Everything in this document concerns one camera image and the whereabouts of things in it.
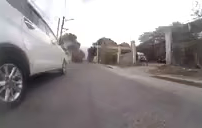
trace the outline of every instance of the sky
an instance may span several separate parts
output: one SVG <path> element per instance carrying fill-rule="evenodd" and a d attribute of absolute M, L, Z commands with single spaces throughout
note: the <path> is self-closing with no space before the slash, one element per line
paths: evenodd
<path fill-rule="evenodd" d="M 49 15 L 54 31 L 58 17 L 73 21 L 65 23 L 84 47 L 101 37 L 117 43 L 135 40 L 143 32 L 174 21 L 190 21 L 194 0 L 36 0 Z"/>

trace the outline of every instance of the tire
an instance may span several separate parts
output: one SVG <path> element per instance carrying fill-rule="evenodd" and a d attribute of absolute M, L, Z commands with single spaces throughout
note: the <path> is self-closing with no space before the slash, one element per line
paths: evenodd
<path fill-rule="evenodd" d="M 65 60 L 63 60 L 62 68 L 60 69 L 60 73 L 61 73 L 61 75 L 66 75 L 66 73 L 67 73 L 67 62 Z"/>
<path fill-rule="evenodd" d="M 2 106 L 16 107 L 24 99 L 27 75 L 24 64 L 21 63 L 19 58 L 0 54 L 0 104 Z"/>

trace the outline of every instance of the white car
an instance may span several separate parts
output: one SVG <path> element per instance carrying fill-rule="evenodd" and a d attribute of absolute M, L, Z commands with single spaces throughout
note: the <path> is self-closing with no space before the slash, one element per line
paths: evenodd
<path fill-rule="evenodd" d="M 66 73 L 66 55 L 49 25 L 28 0 L 0 0 L 0 101 L 17 105 L 28 77 Z"/>

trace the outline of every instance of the alloy rim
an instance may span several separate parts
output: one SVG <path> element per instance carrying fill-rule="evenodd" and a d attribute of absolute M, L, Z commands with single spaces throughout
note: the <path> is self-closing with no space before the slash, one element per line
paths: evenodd
<path fill-rule="evenodd" d="M 14 64 L 0 67 L 0 100 L 13 102 L 19 98 L 23 88 L 23 76 Z"/>

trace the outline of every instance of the asphalt road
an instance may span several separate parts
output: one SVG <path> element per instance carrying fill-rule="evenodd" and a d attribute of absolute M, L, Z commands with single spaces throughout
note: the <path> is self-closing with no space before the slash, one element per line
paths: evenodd
<path fill-rule="evenodd" d="M 18 108 L 0 108 L 0 128 L 202 128 L 202 89 L 109 70 L 72 64 L 66 76 L 34 77 Z"/>

